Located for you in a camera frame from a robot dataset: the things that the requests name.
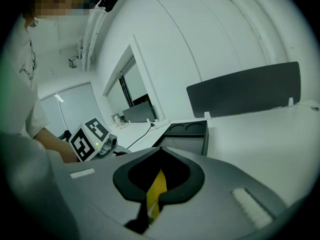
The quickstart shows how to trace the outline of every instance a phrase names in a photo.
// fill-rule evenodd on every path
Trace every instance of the dark gray panel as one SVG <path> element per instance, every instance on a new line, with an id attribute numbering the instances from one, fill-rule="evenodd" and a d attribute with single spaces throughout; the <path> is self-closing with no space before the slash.
<path id="1" fill-rule="evenodd" d="M 147 121 L 147 118 L 150 121 L 156 120 L 155 115 L 147 101 L 124 110 L 123 114 L 128 121 L 131 121 L 131 123 L 143 123 Z"/>
<path id="2" fill-rule="evenodd" d="M 300 101 L 298 62 L 262 66 L 227 74 L 186 88 L 196 118 L 270 110 Z"/>

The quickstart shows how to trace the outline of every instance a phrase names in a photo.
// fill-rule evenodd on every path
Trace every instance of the white ceiling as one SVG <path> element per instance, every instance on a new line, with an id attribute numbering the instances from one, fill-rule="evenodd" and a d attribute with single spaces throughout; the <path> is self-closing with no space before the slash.
<path id="1" fill-rule="evenodd" d="M 39 19 L 36 27 L 29 27 L 34 52 L 37 55 L 77 46 L 83 37 L 88 16 L 70 16 L 68 20 Z"/>

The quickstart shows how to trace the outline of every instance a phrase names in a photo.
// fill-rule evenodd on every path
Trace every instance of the window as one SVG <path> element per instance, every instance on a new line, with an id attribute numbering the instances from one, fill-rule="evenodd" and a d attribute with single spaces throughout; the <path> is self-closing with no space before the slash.
<path id="1" fill-rule="evenodd" d="M 90 83 L 59 91 L 42 99 L 41 105 L 49 120 L 46 128 L 57 137 L 65 130 L 73 134 L 81 123 L 93 118 L 105 125 Z"/>
<path id="2" fill-rule="evenodd" d="M 151 110 L 155 114 L 134 57 L 119 73 L 118 79 L 107 93 L 107 98 L 113 112 L 119 114 L 125 122 L 123 111 L 144 102 L 149 103 Z"/>

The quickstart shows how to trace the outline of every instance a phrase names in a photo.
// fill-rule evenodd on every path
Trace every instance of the white t-shirt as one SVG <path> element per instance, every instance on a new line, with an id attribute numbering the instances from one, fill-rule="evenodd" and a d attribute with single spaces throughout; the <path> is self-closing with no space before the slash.
<path id="1" fill-rule="evenodd" d="M 35 102 L 20 131 L 23 136 L 33 138 L 49 122 L 41 107 L 37 85 L 37 58 L 32 42 L 25 28 L 26 20 L 22 14 L 18 17 L 11 34 L 3 47 L 10 64 L 17 75 L 36 95 Z"/>

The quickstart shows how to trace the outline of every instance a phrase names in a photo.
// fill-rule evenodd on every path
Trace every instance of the black tray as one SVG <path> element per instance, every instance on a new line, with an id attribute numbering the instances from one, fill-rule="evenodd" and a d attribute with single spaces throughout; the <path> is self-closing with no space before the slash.
<path id="1" fill-rule="evenodd" d="M 169 147 L 207 156 L 209 130 L 207 121 L 173 123 L 153 147 Z"/>

